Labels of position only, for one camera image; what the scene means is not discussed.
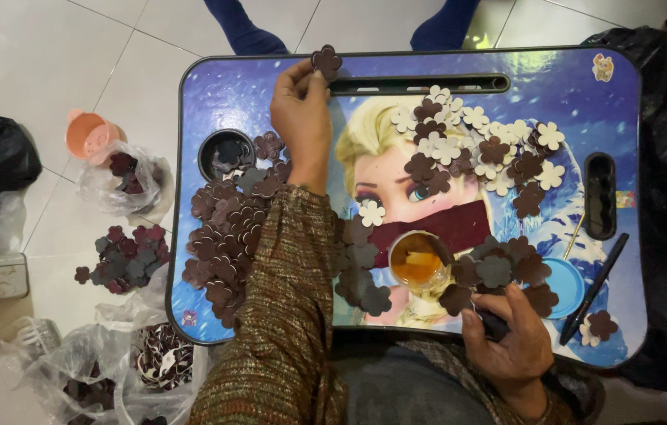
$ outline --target person's right hand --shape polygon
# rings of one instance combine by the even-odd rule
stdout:
[[[278,76],[271,101],[271,125],[291,154],[288,182],[324,195],[334,132],[327,105],[328,83],[320,71],[311,71],[310,59],[305,59]]]
[[[499,343],[486,340],[478,314],[462,310],[467,358],[520,416],[540,418],[546,410],[540,375],[554,363],[549,332],[514,283],[507,285],[505,296],[473,294],[472,302],[507,321],[510,332]]]

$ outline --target pen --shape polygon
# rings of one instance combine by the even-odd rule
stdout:
[[[562,328],[562,336],[559,338],[559,344],[563,346],[567,345],[567,342],[577,332],[580,324],[583,323],[583,319],[586,314],[588,314],[588,309],[590,308],[591,303],[593,303],[595,296],[598,295],[601,286],[604,284],[606,277],[609,276],[609,272],[612,270],[614,263],[617,262],[617,259],[622,253],[622,249],[627,244],[627,239],[629,238],[630,236],[627,233],[622,233],[619,236],[619,239],[617,239],[617,243],[614,244],[612,251],[609,253],[608,257],[606,257],[606,262],[604,262],[599,273],[595,276],[595,280],[593,281],[593,285],[590,287],[588,294],[583,298],[583,303],[580,304],[580,307],[578,307],[574,313],[567,317],[565,326]]]

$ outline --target pink plastic cup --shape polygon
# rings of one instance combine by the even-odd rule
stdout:
[[[89,160],[93,165],[105,161],[105,157],[96,156],[95,152],[110,147],[114,140],[121,138],[118,127],[96,113],[74,109],[66,119],[66,148],[76,158]]]

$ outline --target black cup holder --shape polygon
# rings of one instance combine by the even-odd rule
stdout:
[[[255,146],[249,136],[236,129],[222,129],[207,136],[197,151],[197,166],[205,180],[221,179],[229,170],[228,164],[222,164],[218,156],[218,147],[224,143],[238,144],[241,149],[239,166],[234,169],[245,170],[255,165]]]

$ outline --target lap desk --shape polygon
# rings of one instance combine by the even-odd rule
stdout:
[[[344,54],[342,57],[343,66],[338,81],[331,86],[329,102],[334,143],[328,194],[331,207],[339,217],[357,216],[363,202],[375,200],[387,211],[384,225],[418,223],[412,226],[414,228],[435,219],[438,221],[432,226],[458,229],[462,234],[475,223],[467,222],[466,216],[455,215],[454,211],[459,212],[465,204],[475,202],[474,205],[485,211],[490,233],[499,241],[524,235],[541,256],[562,259],[584,209],[588,208],[593,214],[586,215],[583,230],[566,260],[579,272],[584,285],[560,290],[564,298],[579,292],[574,302],[577,307],[582,291],[590,288],[616,236],[623,232],[630,234],[629,242],[589,310],[608,310],[619,328],[597,346],[581,343],[580,332],[566,346],[561,346],[558,335],[565,318],[546,318],[544,323],[552,335],[557,355],[596,367],[613,367],[633,355],[643,343],[647,327],[637,211],[641,82],[633,63],[607,48]],[[208,57],[192,65],[183,77],[177,214],[166,305],[172,325],[194,343],[209,345],[229,340],[234,335],[211,311],[212,303],[205,298],[205,289],[198,290],[182,279],[186,261],[194,258],[186,251],[190,232],[201,226],[200,220],[191,214],[192,196],[206,184],[199,165],[201,147],[208,136],[222,129],[241,131],[250,140],[271,131],[268,106],[275,80],[300,58]],[[517,197],[514,188],[501,196],[499,193],[505,190],[495,191],[494,186],[484,186],[474,176],[473,179],[452,179],[449,192],[436,194],[432,200],[423,199],[425,194],[421,196],[417,190],[404,189],[389,180],[391,174],[404,169],[412,153],[375,148],[376,154],[369,154],[356,146],[338,147],[345,143],[340,136],[353,117],[364,128],[371,126],[375,134],[376,113],[371,113],[370,119],[363,119],[368,116],[367,111],[402,105],[412,111],[429,93],[426,88],[433,84],[451,88],[453,98],[460,98],[462,106],[473,108],[473,113],[478,112],[476,107],[482,107],[491,122],[526,126],[525,137],[538,121],[554,122],[564,134],[561,147],[547,158],[554,166],[564,167],[562,182],[546,191],[546,198],[539,205],[539,215],[518,218],[512,205]],[[599,215],[598,197],[590,201],[590,206],[586,203],[588,181],[593,179],[589,178],[591,165],[586,165],[586,158],[595,152],[605,153],[613,160],[613,163],[610,160],[615,170],[611,196],[616,200],[616,208],[612,212],[615,221],[611,224],[608,217]],[[265,169],[272,166],[272,162],[257,159],[256,166]],[[367,185],[353,187],[355,178],[367,180]],[[373,317],[334,294],[335,327],[461,334],[461,315],[446,314],[436,299],[416,299],[395,282],[382,261],[376,261],[370,273],[376,286],[387,286],[392,291],[392,308]],[[563,303],[565,300],[560,298],[560,304]]]

